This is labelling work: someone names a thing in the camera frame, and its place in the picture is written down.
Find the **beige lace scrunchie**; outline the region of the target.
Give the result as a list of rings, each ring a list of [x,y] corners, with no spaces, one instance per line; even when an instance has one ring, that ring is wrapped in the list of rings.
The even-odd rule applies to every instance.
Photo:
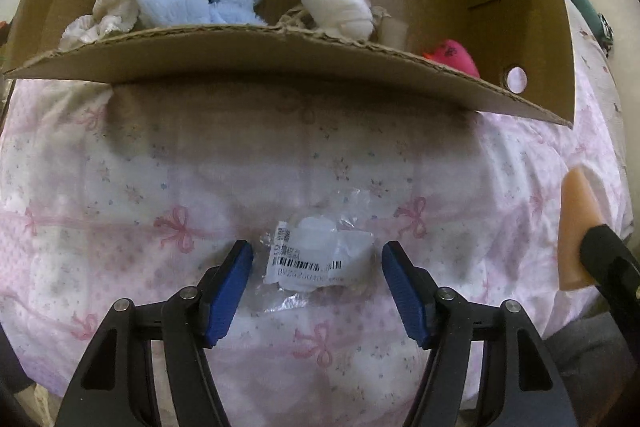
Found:
[[[281,15],[277,25],[307,30],[316,30],[318,28],[309,11],[301,3],[293,6]]]

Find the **teal headboard cushion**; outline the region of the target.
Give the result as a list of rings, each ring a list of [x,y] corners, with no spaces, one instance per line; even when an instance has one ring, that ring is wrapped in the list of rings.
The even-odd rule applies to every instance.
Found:
[[[605,16],[589,0],[570,0],[582,14],[598,45],[609,56],[614,46],[614,30]]]

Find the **beige small sock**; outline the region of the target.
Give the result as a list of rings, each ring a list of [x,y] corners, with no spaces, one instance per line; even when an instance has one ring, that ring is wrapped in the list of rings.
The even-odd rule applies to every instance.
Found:
[[[405,51],[408,42],[408,24],[390,15],[382,6],[372,6],[374,23],[372,40],[381,46]]]

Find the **clear plastic labelled bag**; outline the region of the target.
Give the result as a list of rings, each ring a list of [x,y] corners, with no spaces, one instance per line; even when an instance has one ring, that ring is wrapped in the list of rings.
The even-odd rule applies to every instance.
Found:
[[[256,303],[267,312],[331,306],[372,289],[378,240],[372,195],[342,188],[299,208],[259,237]]]

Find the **pink patterned quilt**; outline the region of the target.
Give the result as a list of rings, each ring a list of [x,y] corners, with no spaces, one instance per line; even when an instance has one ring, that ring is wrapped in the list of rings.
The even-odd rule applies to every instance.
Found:
[[[366,280],[292,295],[262,280],[276,226],[330,210],[398,241],[471,300],[523,303],[543,336],[592,289],[558,287],[560,184],[585,168],[631,232],[601,89],[608,63],[577,12],[572,127],[408,98],[220,80],[15,83],[1,135],[1,322],[30,379],[65,391],[112,303],[194,284],[238,239],[254,279],[208,352],[235,426],[398,426],[425,353],[377,257]]]

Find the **cream white scrunchie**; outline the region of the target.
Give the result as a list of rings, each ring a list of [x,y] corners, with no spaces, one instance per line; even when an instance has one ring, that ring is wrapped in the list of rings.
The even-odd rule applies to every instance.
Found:
[[[96,0],[92,13],[77,17],[62,33],[58,49],[69,51],[86,44],[126,34],[139,17],[137,0]]]

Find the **brown cardboard box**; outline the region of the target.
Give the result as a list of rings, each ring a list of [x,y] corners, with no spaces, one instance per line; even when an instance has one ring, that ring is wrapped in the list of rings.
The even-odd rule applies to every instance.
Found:
[[[564,0],[21,0],[7,50],[9,78],[257,72],[574,121]]]

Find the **pink rubber toy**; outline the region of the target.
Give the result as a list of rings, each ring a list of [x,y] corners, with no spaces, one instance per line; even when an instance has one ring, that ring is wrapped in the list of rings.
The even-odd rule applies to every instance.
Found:
[[[471,77],[480,78],[480,72],[471,54],[469,54],[462,44],[452,39],[442,41],[430,52],[425,52],[423,57],[432,62],[458,70],[459,72],[464,72]]]

